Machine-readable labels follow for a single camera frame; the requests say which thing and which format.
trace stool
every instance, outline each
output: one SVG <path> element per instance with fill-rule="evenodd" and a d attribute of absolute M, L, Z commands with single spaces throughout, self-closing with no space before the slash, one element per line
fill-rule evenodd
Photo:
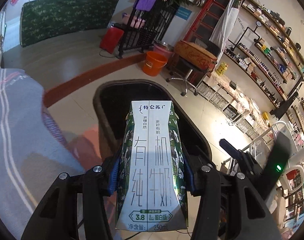
<path fill-rule="evenodd" d="M 188 84 L 194 88 L 194 95 L 197 96 L 198 95 L 198 92 L 197 92 L 197 88 L 196 86 L 194 86 L 193 84 L 191 84 L 189 81 L 188 81 L 188 77 L 190 76 L 190 74 L 192 73 L 193 70 L 196 70 L 196 71 L 199 71 L 199 72 L 203 72 L 203 73 L 206 73 L 207 70 L 203 70 L 201 68 L 198 68 L 197 66 L 191 64 L 190 62 L 188 62 L 187 60 L 183 59 L 182 57 L 179 57 L 179 60 L 185 65 L 187 66 L 190 70 L 189 72 L 186 74 L 186 76 L 184 78 L 167 78 L 166 79 L 166 82 L 170 82 L 171 80 L 182 80 L 185 82 L 185 91 L 183 91 L 181 93 L 181 96 L 185 96 L 186 93 L 188 92 Z"/>

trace pink bucket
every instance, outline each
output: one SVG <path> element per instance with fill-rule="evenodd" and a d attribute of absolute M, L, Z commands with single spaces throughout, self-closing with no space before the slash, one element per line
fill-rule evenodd
<path fill-rule="evenodd" d="M 168 51 L 166 49 L 163 49 L 160 46 L 158 46 L 156 43 L 154 44 L 153 51 L 156 52 L 156 53 L 159 53 L 159 54 L 163 55 L 167 59 L 169 59 L 173 55 L 172 51 Z"/>

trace metal screw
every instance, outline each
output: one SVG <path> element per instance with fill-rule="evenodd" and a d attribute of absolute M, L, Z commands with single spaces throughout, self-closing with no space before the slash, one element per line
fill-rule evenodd
<path fill-rule="evenodd" d="M 102 166 L 95 166 L 94 168 L 93 168 L 93 171 L 94 172 L 101 172 L 102 171 Z"/>
<path fill-rule="evenodd" d="M 244 178 L 245 178 L 245 175 L 244 175 L 242 172 L 237 173 L 236 176 L 237 176 L 239 179 L 244 179 Z"/>
<path fill-rule="evenodd" d="M 60 179 L 66 179 L 67 178 L 67 173 L 63 172 L 58 176 Z"/>
<path fill-rule="evenodd" d="M 209 166 L 202 166 L 201 170 L 204 172 L 209 172 L 211 168 Z"/>

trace yellow container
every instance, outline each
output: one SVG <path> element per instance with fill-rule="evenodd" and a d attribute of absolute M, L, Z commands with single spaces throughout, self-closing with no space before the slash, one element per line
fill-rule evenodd
<path fill-rule="evenodd" d="M 228 69 L 228 64 L 226 64 L 225 62 L 222 62 L 221 65 L 215 70 L 215 72 L 219 76 L 222 76 L 227 69 Z"/>

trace box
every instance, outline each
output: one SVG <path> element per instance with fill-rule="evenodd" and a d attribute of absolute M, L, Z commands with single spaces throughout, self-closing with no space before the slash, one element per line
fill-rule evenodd
<path fill-rule="evenodd" d="M 187 229 L 184 160 L 172 101 L 132 101 L 119 165 L 116 229 Z"/>

